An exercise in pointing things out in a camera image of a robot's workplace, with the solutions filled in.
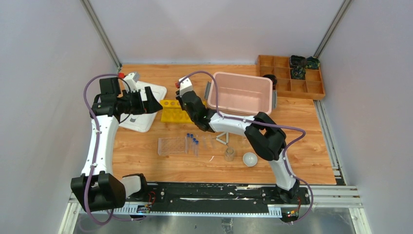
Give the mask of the yellow test tube rack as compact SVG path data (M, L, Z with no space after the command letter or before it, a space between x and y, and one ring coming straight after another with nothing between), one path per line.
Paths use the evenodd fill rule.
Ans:
M177 100L160 100L163 106L161 122L164 123L192 123L186 111L182 110Z

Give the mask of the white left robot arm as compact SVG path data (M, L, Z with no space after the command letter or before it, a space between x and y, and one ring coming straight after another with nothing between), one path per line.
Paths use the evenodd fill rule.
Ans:
M113 175L114 140L122 120L150 116L162 110L160 86L118 77L99 80L100 94L87 103L91 117L91 144L79 177L72 178L71 190L85 211L98 212L122 208L132 196L144 201L149 196L142 173L117 179Z

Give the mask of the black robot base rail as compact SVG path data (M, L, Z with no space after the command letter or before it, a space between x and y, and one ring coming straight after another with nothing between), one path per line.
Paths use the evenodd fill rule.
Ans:
M149 183L129 196L121 211L131 217L275 217L288 222L298 220L301 207L311 202L305 187L299 187L289 196L275 185L158 182Z

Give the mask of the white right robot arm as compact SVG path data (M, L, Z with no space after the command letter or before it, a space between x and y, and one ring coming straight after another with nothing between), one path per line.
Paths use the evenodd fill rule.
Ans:
M176 99L191 121L204 132L228 132L246 137L255 154L269 162L276 178L276 195L283 203L291 203L298 196L300 182L296 179L286 155L286 134L275 127L269 115L259 112L255 116L219 114L207 108L194 91Z

